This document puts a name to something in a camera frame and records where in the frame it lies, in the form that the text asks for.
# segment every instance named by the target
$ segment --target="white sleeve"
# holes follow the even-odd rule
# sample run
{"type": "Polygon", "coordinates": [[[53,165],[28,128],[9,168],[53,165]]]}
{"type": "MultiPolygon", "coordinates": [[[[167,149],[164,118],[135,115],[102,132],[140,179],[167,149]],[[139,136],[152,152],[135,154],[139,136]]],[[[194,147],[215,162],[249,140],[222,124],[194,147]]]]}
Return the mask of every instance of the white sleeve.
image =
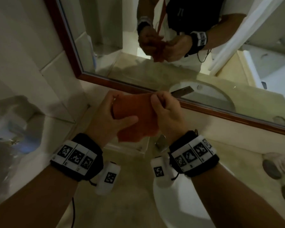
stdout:
{"type": "Polygon", "coordinates": [[[248,14],[254,0],[224,0],[221,15],[248,14]]]}

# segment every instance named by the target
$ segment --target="wooden mirror frame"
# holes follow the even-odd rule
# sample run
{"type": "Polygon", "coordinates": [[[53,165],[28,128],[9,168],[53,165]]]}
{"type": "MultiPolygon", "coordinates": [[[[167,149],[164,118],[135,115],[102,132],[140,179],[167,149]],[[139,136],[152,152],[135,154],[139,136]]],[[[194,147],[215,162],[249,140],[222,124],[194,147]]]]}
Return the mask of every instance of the wooden mirror frame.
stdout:
{"type": "MultiPolygon", "coordinates": [[[[76,78],[131,94],[142,94],[155,91],[147,88],[142,88],[133,84],[128,84],[122,81],[109,79],[97,74],[94,74],[94,76],[92,76],[90,74],[85,73],[83,71],[83,68],[81,67],[76,47],[73,43],[72,34],[69,31],[68,23],[66,22],[64,13],[58,3],[59,0],[44,0],[44,2],[47,6],[57,34],[60,38],[61,44],[63,45],[63,48],[66,52],[66,55],[69,59],[76,78]]],[[[216,109],[214,107],[205,106],[201,103],[187,101],[183,98],[179,99],[179,101],[182,108],[185,109],[197,111],[207,115],[227,119],[229,121],[242,123],[248,126],[253,126],[285,135],[285,126],[274,124],[272,122],[267,122],[261,119],[255,119],[245,115],[236,114],[233,112],[228,112],[221,109],[216,109]]]]}

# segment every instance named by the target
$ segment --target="reflected hand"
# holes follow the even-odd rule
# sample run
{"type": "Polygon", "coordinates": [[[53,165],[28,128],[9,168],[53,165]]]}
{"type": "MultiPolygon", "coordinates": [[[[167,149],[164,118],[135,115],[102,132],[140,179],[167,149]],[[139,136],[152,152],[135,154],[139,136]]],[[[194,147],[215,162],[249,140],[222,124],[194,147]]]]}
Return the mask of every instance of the reflected hand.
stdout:
{"type": "Polygon", "coordinates": [[[111,114],[112,104],[114,99],[120,95],[123,95],[120,91],[109,91],[107,93],[85,131],[85,134],[96,142],[101,149],[117,135],[119,130],[138,122],[137,116],[130,116],[120,120],[113,119],[111,114]]]}
{"type": "Polygon", "coordinates": [[[186,134],[188,128],[176,98],[169,92],[160,91],[151,96],[151,104],[157,114],[158,126],[169,145],[186,134]]]}
{"type": "Polygon", "coordinates": [[[192,47],[192,38],[189,35],[178,35],[163,50],[166,61],[178,61],[189,52],[192,47]]]}
{"type": "Polygon", "coordinates": [[[138,36],[139,46],[149,56],[153,56],[156,51],[156,47],[153,46],[154,42],[162,39],[163,37],[159,36],[151,26],[145,26],[138,36]]]}

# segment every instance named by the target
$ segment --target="black vest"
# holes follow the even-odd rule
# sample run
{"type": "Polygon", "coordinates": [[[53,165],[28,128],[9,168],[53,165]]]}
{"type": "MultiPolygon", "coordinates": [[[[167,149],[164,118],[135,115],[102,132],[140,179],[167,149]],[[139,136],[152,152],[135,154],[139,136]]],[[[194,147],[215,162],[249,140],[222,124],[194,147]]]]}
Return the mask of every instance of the black vest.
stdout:
{"type": "Polygon", "coordinates": [[[211,29],[219,21],[224,0],[170,0],[167,5],[169,28],[190,34],[211,29]]]}

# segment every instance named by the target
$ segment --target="black cable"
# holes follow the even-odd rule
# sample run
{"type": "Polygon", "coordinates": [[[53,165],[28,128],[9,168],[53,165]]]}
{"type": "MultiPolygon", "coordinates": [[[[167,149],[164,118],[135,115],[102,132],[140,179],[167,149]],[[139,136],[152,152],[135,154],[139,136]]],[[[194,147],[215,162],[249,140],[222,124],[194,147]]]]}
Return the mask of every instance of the black cable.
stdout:
{"type": "Polygon", "coordinates": [[[212,50],[212,49],[210,49],[210,50],[207,51],[207,56],[205,57],[205,60],[207,59],[209,53],[211,53],[211,50],[212,50]]]}
{"type": "Polygon", "coordinates": [[[97,186],[97,184],[96,184],[96,183],[91,182],[91,180],[89,180],[89,183],[90,183],[92,186],[97,186]]]}
{"type": "Polygon", "coordinates": [[[71,228],[74,227],[74,223],[75,223],[75,202],[74,202],[74,197],[72,197],[72,204],[73,204],[73,222],[72,222],[71,228]]]}
{"type": "Polygon", "coordinates": [[[171,180],[174,181],[175,179],[177,179],[178,176],[179,176],[179,173],[177,173],[176,177],[171,178],[171,180]]]}

